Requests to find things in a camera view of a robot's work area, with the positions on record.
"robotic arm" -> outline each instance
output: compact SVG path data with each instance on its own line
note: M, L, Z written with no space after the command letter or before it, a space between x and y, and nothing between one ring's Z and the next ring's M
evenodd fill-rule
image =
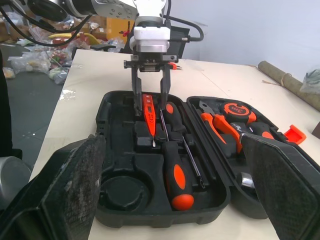
M166 54L170 41L190 42L201 41L204 38L199 26L170 17L171 0L168 0L168 11L164 21L163 10L166 2L167 0L28 0L27 5L34 14L55 22L63 21L68 14L77 18L99 15L109 18L134 19L133 37L129 43L133 55L131 61L124 61L124 68L131 68L134 105L136 114L140 115L142 112L142 83L138 77L138 70L140 72L163 72L160 82L160 107L163 110L171 86L168 63L178 62L178 56ZM197 28L200 37L186 36L171 39L170 19Z

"screwdriver shaft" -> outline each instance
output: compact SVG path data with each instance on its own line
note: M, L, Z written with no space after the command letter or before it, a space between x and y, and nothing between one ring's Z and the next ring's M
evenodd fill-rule
M205 188L204 180L203 180L203 178L202 178L202 176L201 176L201 174L200 174L200 171L199 171L199 169L198 169L198 167L197 167L197 164L196 164L196 162L195 162L195 159L194 159L194 157L192 156L192 153L191 153L191 151L190 151L190 148L189 148L189 146L188 146L188 144L187 144L187 142L186 142L186 140L185 140L185 137L182 136L182 138L183 138L183 144L184 144L185 149L186 149L186 151L187 151L187 153L188 153L188 155L189 155L189 158L190 158L190 160L191 160L191 163L192 163L193 169L194 169L194 171L195 171L195 174L196 174L196 176L197 176L197 178L198 178L198 180L199 180L199 183L200 183L201 187L204 189L204 188Z
M164 114L162 112L162 109L160 109L160 119L161 119L161 122L162 122L163 130L165 132L166 140L169 141L168 130L167 130L167 127L166 127L165 118L164 118Z

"rolled mat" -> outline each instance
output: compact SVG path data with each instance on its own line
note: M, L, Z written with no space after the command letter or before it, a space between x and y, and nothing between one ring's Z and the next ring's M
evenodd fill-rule
M320 95L300 92L302 82L292 77L291 74L280 70L267 61L260 62L258 65L258 69L273 80L277 81L281 86L297 95L306 103L320 111Z

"tool case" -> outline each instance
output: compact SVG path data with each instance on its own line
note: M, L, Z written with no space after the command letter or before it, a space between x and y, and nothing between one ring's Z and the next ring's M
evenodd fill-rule
M107 93L96 115L96 131L106 140L95 214L102 224L113 228L207 224L232 204L251 218L269 217L281 239L320 239L320 167L298 145L287 142L277 126L257 109L236 100L233 101L255 113L256 121L270 127L274 139L246 134L241 141L243 152L226 156L214 133L202 121L199 103L206 103L216 112L230 99L192 96L183 102L176 96L168 96L187 129L185 140L205 185L203 189L197 182L182 135L166 123L170 140L178 144L194 197L190 210L173 209L163 173L161 146L166 135L159 117L160 94L148 94L152 95L156 111L155 147L143 114L135 113L133 92ZM252 175L255 190L240 185L239 173Z

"black plastic tool case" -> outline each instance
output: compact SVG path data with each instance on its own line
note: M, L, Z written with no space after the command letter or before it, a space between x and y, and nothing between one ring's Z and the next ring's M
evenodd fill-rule
M120 228L123 225L148 225L155 228L165 228L170 227L172 224L182 223L207 224L214 221L230 202L236 209L251 218L266 219L268 217L267 213L270 213L271 209L279 207L277 205L279 202L276 202L279 200L276 196L273 196L274 198L272 199L269 198L272 196L271 193L274 189L266 188L268 184L262 184L264 188L257 189L257 193L246 191L237 184L236 175L240 172L250 173L253 177L256 175L252 173L253 165L248 159L246 160L244 154L226 158L215 143L212 137L213 133L201 120L199 100L216 109L219 108L221 103L230 99L189 97L186 102L182 102L178 97L170 95L168 101L173 102L179 109L183 124L188 131L186 141L206 186L205 189L202 189L198 185L194 170L183 146L182 135L172 132L171 126L167 123L169 138L178 142L181 160L187 168L188 175L191 177L194 196L192 209L188 211L174 210L167 197L163 176L164 157L161 145L166 138L159 119L158 102L160 94L148 94L152 95L156 110L156 147L152 147L152 137L148 132L144 116L136 116L135 114L134 96L131 91L109 92L103 97L99 107L96 116L97 132L103 134L106 139L106 157L102 168L101 192L95 215L101 223L114 228ZM281 132L277 132L278 128L272 122L258 110L248 104L247 106L254 111L259 121L270 126L270 131L274 138L279 141L279 144L286 142L286 137ZM283 145L298 151L312 165L315 178L320 180L319 166L301 148L292 143ZM248 154L252 153L251 149L247 149L247 151ZM263 155L256 162L265 158L266 155ZM281 176L275 176L270 172L259 172L258 175L260 175L259 180L262 179L262 181L270 180L264 179L263 176L267 175L269 178L272 177L270 180L272 182L276 181L277 177L281 178ZM294 178L301 180L304 177L294 175ZM282 186L282 188L294 188L290 183L290 179L286 179L286 181L285 184L287 185ZM291 219L292 214L289 212L282 219L276 219L281 229L284 226L289 228L289 230L285 228L286 234L287 231L290 232L292 221L299 222L301 225L320 223L318 206L320 203L319 183L320 181L317 188L308 185L306 190L309 192L310 188L312 189L313 195L311 198L314 200L309 202L307 209L308 211L312 209L312 214L309 212L306 221L301 223L301 220ZM290 198L290 196L285 195L290 191L286 189L282 189L282 191L283 200L286 201L285 199ZM296 208L299 208L298 203L300 201L296 202ZM292 209L292 211L296 211L295 217L300 219L299 214L301 211L306 211L306 208Z

